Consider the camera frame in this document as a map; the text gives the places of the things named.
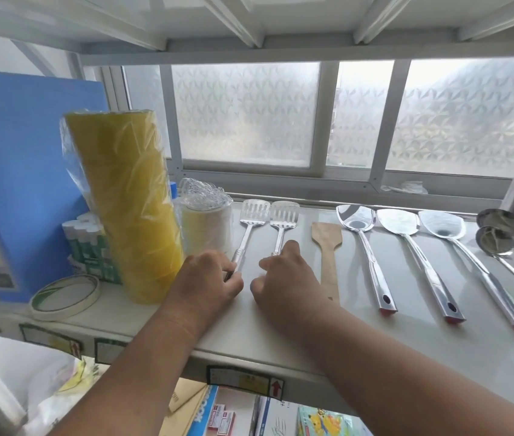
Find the cooking utensil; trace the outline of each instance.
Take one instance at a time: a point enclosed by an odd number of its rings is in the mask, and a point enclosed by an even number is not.
[[[410,249],[418,260],[420,267],[428,280],[432,293],[435,296],[436,302],[445,321],[450,323],[465,321],[466,318],[458,308],[452,294],[446,288],[444,282],[436,273],[432,264],[430,264],[420,247],[411,237],[411,235],[415,234],[420,227],[418,216],[414,213],[399,209],[381,209],[378,210],[378,219],[384,228],[393,234],[402,236],[408,242]]]
[[[514,248],[514,239],[507,231],[490,226],[479,228],[476,233],[476,242],[479,248],[496,258],[514,274],[514,267],[501,257],[512,254]]]
[[[237,264],[237,269],[240,268],[243,256],[245,256],[245,249],[247,247],[247,243],[249,242],[251,230],[254,226],[265,225],[269,215],[270,207],[271,204],[269,202],[260,199],[248,199],[243,202],[243,206],[241,207],[240,222],[243,225],[247,225],[247,228],[239,248],[235,251],[235,255],[232,256],[232,261]],[[224,281],[227,281],[229,278],[231,278],[231,276],[232,272],[228,272],[224,278]]]
[[[271,204],[269,214],[271,215],[269,224],[279,230],[277,241],[275,242],[275,250],[271,255],[279,255],[281,254],[283,244],[283,234],[286,230],[292,230],[297,226],[299,204],[288,200],[278,200]]]
[[[330,300],[339,304],[338,273],[333,251],[342,244],[342,227],[335,223],[313,222],[311,238],[321,248],[321,287]]]
[[[476,223],[479,228],[483,226],[492,226],[503,231],[507,231],[514,240],[514,214],[502,209],[486,209],[476,217]]]
[[[388,288],[386,278],[384,278],[382,269],[364,234],[365,231],[371,230],[374,225],[376,225],[376,211],[360,205],[340,205],[335,211],[338,213],[338,219],[342,226],[356,233],[362,241],[364,252],[366,257],[368,257],[369,273],[372,280],[372,287],[376,295],[378,309],[384,314],[398,312],[394,298]]]
[[[442,211],[420,211],[418,213],[424,227],[433,235],[451,242],[464,255],[471,260],[483,281],[485,288],[503,314],[507,317],[514,327],[514,300],[511,294],[503,288],[501,282],[495,277],[487,267],[475,256],[465,245],[458,241],[466,233],[465,222],[454,214]]]

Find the wooden spatula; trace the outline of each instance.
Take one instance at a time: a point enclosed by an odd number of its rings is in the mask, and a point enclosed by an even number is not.
[[[342,244],[342,227],[335,223],[313,222],[311,238],[321,248],[321,287],[330,300],[339,304],[338,273],[333,251]]]

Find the hand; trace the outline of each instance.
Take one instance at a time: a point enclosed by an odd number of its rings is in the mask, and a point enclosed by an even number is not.
[[[331,302],[296,241],[289,240],[281,255],[266,257],[259,266],[267,274],[251,282],[257,305],[280,332],[300,342],[305,326]]]
[[[179,325],[196,342],[242,290],[239,272],[226,283],[223,281],[223,271],[234,271],[236,267],[219,251],[188,256],[158,315]]]

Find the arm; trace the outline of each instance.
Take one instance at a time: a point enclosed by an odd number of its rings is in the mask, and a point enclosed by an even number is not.
[[[267,274],[251,291],[263,313],[305,348],[374,435],[514,435],[512,403],[327,300],[296,242],[259,265]]]
[[[205,252],[186,259],[158,311],[50,436],[158,436],[196,341],[243,288],[235,264]]]

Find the blue cap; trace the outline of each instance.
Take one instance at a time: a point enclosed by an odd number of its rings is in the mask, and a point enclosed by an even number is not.
[[[173,199],[178,197],[178,188],[176,188],[176,182],[171,182],[170,183],[170,194],[171,194]]]

